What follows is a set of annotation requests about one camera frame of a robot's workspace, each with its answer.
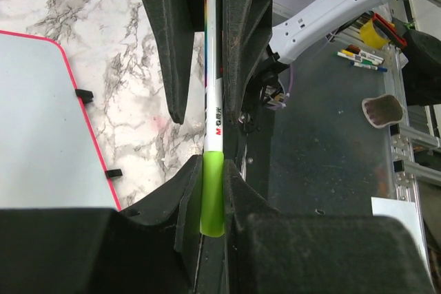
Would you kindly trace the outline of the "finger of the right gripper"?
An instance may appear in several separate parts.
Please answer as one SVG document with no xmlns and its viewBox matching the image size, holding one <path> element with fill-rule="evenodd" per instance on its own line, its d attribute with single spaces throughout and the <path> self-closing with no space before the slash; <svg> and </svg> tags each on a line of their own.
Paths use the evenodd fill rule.
<svg viewBox="0 0 441 294">
<path fill-rule="evenodd" d="M 168 112 L 185 120 L 194 44 L 194 29 L 186 0 L 142 0 L 161 65 Z"/>
<path fill-rule="evenodd" d="M 245 88 L 271 38 L 272 0 L 223 0 L 226 119 L 237 123 Z"/>
</svg>

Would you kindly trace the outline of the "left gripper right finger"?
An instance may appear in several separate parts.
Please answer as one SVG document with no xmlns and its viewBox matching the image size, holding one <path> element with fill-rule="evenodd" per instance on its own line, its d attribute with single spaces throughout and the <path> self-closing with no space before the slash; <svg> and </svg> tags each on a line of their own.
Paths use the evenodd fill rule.
<svg viewBox="0 0 441 294">
<path fill-rule="evenodd" d="M 418 248 L 384 216 L 289 216 L 223 165 L 230 293 L 432 293 Z"/>
</svg>

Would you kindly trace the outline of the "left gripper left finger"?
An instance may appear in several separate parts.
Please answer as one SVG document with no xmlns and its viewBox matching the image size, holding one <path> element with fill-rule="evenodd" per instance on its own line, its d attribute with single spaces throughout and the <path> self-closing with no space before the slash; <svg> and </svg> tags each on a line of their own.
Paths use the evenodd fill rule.
<svg viewBox="0 0 441 294">
<path fill-rule="evenodd" d="M 1 292 L 191 293 L 202 161 L 122 211 L 2 210 Z"/>
</svg>

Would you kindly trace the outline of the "white marker pen body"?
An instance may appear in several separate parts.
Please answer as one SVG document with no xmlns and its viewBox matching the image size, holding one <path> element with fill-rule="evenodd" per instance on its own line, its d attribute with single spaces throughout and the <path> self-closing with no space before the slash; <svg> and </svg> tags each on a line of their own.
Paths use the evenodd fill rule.
<svg viewBox="0 0 441 294">
<path fill-rule="evenodd" d="M 205 152 L 223 151 L 221 0 L 205 0 Z"/>
</svg>

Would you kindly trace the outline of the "green marker cap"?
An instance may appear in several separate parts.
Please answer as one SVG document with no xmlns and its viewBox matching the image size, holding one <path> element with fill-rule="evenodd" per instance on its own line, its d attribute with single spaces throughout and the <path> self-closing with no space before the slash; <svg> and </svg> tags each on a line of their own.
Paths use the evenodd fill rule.
<svg viewBox="0 0 441 294">
<path fill-rule="evenodd" d="M 204 152 L 200 231 L 211 238 L 219 238 L 225 232 L 223 163 L 223 152 Z"/>
</svg>

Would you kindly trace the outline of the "pink-framed whiteboard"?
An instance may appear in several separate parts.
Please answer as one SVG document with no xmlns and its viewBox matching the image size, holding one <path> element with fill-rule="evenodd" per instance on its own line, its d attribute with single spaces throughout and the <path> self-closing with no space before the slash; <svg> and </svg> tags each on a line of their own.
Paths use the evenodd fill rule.
<svg viewBox="0 0 441 294">
<path fill-rule="evenodd" d="M 1 208 L 120 209 L 63 48 L 1 33 Z"/>
</svg>

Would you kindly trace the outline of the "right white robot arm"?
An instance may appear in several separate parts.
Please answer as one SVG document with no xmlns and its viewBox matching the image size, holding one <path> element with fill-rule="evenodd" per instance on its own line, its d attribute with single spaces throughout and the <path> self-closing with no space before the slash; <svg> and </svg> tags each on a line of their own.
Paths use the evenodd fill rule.
<svg viewBox="0 0 441 294">
<path fill-rule="evenodd" d="M 184 121 L 194 35 L 205 27 L 204 0 L 142 0 L 161 64 L 168 112 Z M 310 45 L 362 13 L 390 0 L 315 0 L 280 25 L 273 0 L 220 0 L 223 86 L 227 119 L 236 122 L 245 88 L 266 49 L 289 64 Z"/>
</svg>

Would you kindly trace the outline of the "black whiteboard clip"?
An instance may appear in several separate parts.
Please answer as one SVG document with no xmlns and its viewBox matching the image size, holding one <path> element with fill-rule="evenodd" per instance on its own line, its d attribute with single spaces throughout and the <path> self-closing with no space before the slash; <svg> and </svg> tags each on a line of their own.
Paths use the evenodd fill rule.
<svg viewBox="0 0 441 294">
<path fill-rule="evenodd" d="M 107 179 L 120 178 L 123 176 L 121 169 L 108 169 L 105 170 L 105 176 Z"/>
<path fill-rule="evenodd" d="M 90 90 L 75 89 L 75 94 L 84 105 L 87 105 L 94 100 L 94 94 Z"/>
</svg>

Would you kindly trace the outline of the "yellow tape roll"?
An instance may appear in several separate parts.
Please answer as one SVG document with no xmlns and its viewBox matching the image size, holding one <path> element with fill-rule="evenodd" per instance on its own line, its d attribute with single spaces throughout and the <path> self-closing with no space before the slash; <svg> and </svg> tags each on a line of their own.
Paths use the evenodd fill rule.
<svg viewBox="0 0 441 294">
<path fill-rule="evenodd" d="M 380 50 L 390 42 L 390 39 L 374 24 L 374 19 L 368 20 L 360 28 L 360 39 L 371 48 Z"/>
</svg>

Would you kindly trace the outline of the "spare marker pens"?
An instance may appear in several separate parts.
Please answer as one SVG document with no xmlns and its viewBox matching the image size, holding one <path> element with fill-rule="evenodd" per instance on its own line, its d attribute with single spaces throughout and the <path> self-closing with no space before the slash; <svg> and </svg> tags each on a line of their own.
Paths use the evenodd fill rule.
<svg viewBox="0 0 441 294">
<path fill-rule="evenodd" d="M 382 66 L 382 61 L 376 59 L 370 59 L 363 55 L 359 55 L 349 50 L 340 50 L 336 52 L 336 55 L 340 58 L 347 59 L 353 67 L 365 68 L 368 70 L 374 70 L 377 72 L 388 72 L 386 67 Z"/>
</svg>

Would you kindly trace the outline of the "brown paw-shaped eraser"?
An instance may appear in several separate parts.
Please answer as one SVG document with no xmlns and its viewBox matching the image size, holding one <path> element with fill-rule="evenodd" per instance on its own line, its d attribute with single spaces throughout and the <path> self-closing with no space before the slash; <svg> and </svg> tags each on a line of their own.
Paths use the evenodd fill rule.
<svg viewBox="0 0 441 294">
<path fill-rule="evenodd" d="M 403 106 L 391 94 L 363 99 L 362 111 L 369 124 L 376 129 L 399 123 L 404 116 Z"/>
</svg>

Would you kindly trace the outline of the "aluminium frame rail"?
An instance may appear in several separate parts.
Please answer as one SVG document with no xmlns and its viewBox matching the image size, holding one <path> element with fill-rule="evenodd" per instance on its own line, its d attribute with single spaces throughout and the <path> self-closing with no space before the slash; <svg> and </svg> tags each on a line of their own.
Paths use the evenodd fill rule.
<svg viewBox="0 0 441 294">
<path fill-rule="evenodd" d="M 374 14 L 371 20 L 407 60 L 401 73 L 409 127 L 394 125 L 391 132 L 413 145 L 413 164 L 399 170 L 420 183 L 423 220 L 440 240 L 440 120 L 434 110 L 440 105 L 440 40 L 397 19 L 389 23 Z"/>
</svg>

